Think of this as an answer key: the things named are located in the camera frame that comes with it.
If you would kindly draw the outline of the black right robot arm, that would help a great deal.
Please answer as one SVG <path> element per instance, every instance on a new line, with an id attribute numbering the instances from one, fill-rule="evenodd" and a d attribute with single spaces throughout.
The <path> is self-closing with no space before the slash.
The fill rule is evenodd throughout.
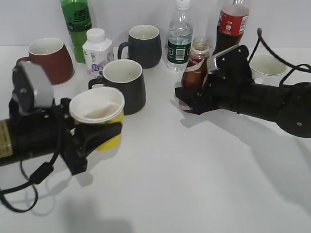
<path id="1" fill-rule="evenodd" d="M 311 84 L 271 86 L 251 77 L 212 75 L 205 90 L 177 87 L 175 95 L 194 114 L 224 109 L 276 123 L 283 131 L 302 138 L 311 136 Z"/>

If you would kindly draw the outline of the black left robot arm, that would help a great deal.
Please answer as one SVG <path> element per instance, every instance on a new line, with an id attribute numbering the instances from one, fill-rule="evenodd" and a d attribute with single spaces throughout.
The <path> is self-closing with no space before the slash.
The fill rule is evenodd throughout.
<path id="1" fill-rule="evenodd" d="M 1 166 L 54 153 L 61 142 L 60 155 L 72 175 L 85 172 L 87 157 L 102 143 L 121 134 L 122 123 L 74 123 L 69 114 L 69 98 L 62 98 L 57 110 L 61 120 L 48 109 L 22 114 L 15 100 L 9 102 L 9 118 L 0 122 Z"/>

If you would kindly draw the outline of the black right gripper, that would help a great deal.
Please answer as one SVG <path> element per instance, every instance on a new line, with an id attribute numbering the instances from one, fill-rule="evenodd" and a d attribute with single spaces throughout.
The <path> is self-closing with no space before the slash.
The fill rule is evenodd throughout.
<path id="1" fill-rule="evenodd" d="M 183 111 L 200 115 L 218 109 L 236 111 L 240 98 L 253 83 L 250 72 L 212 75 L 213 82 L 205 91 L 184 87 L 175 88 Z"/>

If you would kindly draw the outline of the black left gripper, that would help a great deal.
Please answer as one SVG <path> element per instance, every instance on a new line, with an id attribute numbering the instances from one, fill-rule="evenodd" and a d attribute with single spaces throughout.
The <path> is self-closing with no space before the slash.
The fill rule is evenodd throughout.
<path id="1" fill-rule="evenodd" d="M 72 131 L 75 129 L 73 118 L 69 115 L 71 99 L 62 98 L 59 105 L 50 108 L 51 142 L 53 156 L 50 165 L 53 166 L 60 156 L 72 175 L 85 172 L 88 157 L 101 144 L 119 135 L 122 123 L 111 124 L 80 124 L 77 126 L 79 138 Z"/>

